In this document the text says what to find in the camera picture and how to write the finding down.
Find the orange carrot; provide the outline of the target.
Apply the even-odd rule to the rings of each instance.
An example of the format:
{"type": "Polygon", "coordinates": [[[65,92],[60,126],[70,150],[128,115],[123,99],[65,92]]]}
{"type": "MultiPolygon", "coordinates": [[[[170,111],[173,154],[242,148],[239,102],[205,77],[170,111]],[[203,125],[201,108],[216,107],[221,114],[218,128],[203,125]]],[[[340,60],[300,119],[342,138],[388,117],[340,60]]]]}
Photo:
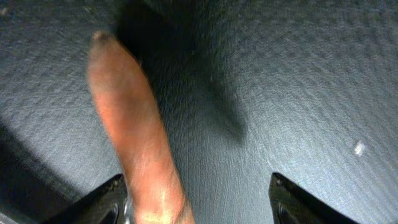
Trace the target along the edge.
{"type": "Polygon", "coordinates": [[[119,157],[136,223],[194,223],[157,102],[137,60],[115,38],[93,35],[87,79],[119,157]]]}

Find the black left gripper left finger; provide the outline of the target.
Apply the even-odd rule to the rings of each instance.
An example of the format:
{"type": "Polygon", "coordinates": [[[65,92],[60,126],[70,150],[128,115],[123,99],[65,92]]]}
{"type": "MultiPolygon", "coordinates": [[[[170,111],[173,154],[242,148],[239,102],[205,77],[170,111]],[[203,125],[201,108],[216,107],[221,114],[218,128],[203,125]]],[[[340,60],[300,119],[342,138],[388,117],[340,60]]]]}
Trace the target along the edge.
{"type": "Polygon", "coordinates": [[[44,224],[125,224],[128,194],[121,174],[115,175],[44,224]]]}

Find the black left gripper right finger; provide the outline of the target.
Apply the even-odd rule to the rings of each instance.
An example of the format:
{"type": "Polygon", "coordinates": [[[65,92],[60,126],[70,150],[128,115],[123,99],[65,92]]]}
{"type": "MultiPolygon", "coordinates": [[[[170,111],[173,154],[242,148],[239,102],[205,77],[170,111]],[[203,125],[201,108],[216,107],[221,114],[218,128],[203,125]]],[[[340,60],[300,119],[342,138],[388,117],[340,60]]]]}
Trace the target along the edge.
{"type": "Polygon", "coordinates": [[[278,172],[271,175],[269,199],[275,224],[358,224],[278,172]]]}

